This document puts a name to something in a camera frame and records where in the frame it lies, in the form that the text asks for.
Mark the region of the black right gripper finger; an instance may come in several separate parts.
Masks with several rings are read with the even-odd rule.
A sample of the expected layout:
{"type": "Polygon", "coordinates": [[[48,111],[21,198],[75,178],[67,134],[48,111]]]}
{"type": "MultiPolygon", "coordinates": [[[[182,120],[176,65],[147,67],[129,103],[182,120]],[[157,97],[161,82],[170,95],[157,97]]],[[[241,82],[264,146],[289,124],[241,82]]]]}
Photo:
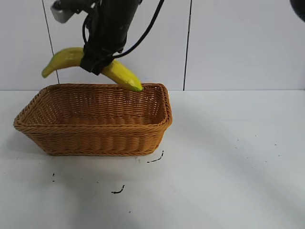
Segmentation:
{"type": "Polygon", "coordinates": [[[91,46],[84,46],[80,67],[89,73],[99,75],[113,60],[113,54],[110,52],[100,51],[91,46]]]}

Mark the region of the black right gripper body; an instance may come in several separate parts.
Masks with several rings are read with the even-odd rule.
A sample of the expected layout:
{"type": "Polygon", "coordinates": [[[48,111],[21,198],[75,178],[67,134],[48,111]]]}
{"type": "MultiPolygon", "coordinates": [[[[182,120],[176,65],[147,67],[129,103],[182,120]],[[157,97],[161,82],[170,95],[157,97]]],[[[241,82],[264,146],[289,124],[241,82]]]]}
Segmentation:
{"type": "Polygon", "coordinates": [[[94,8],[85,50],[96,55],[121,53],[140,0],[102,0],[94,8]]]}

